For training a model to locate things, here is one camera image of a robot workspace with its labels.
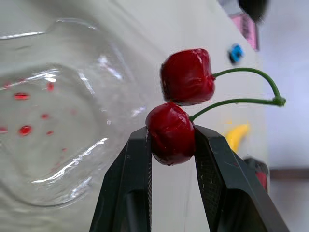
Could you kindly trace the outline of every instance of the red cherry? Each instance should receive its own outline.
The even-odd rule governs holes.
[[[201,48],[175,53],[161,67],[164,98],[178,105],[208,101],[215,91],[214,80],[208,52]]]
[[[153,109],[146,118],[151,150],[162,164],[186,162],[195,152],[195,130],[188,114],[172,102]]]

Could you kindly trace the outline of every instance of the red juice stain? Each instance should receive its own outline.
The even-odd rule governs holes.
[[[14,97],[16,100],[28,100],[30,97],[30,94],[28,93],[15,93]]]
[[[22,126],[20,129],[19,129],[19,135],[25,137],[27,135],[29,135],[31,133],[31,126],[29,125],[25,125],[25,126]]]
[[[53,91],[54,88],[55,88],[55,85],[54,85],[53,82],[48,82],[48,83],[47,83],[47,90],[48,90],[48,91]]]
[[[6,127],[0,127],[0,134],[6,134],[8,129]]]
[[[47,135],[52,135],[52,134],[54,134],[54,131],[53,131],[53,130],[50,130],[50,131],[46,132],[46,134],[47,134]]]
[[[48,115],[48,114],[42,114],[42,115],[41,115],[41,118],[42,118],[42,119],[48,119],[48,118],[49,118],[49,115]]]

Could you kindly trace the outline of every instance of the clear plastic container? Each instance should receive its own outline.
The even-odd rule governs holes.
[[[79,19],[0,37],[0,70],[0,181],[26,204],[80,197],[146,117],[117,47]]]

